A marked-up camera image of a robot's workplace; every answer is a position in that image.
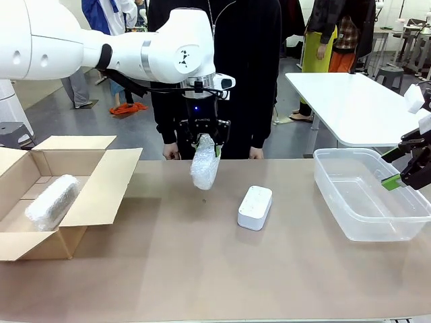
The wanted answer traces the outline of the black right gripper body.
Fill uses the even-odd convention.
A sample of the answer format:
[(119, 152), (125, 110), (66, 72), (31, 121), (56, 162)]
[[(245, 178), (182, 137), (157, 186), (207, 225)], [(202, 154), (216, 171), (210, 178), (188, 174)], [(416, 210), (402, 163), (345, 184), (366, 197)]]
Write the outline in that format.
[(413, 131), (414, 139), (421, 139), (411, 149), (412, 159), (409, 162), (408, 170), (409, 186), (419, 190), (430, 184), (430, 131), (424, 134), (417, 128)]

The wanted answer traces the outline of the person's right hand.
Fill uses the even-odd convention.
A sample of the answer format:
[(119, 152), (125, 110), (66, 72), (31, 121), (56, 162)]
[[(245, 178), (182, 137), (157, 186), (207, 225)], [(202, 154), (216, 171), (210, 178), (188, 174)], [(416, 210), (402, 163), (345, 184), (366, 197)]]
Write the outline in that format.
[(180, 160), (180, 152), (177, 143), (165, 144), (163, 148), (163, 156), (166, 160)]

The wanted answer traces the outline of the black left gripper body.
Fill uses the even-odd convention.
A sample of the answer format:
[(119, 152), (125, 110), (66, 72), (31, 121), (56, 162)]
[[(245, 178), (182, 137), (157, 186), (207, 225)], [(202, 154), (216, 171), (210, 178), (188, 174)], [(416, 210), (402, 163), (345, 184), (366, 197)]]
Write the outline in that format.
[(178, 125), (186, 139), (199, 139), (203, 134), (208, 134), (211, 139), (229, 138), (231, 122), (218, 117), (216, 95), (199, 99), (186, 98), (185, 103), (188, 117)]

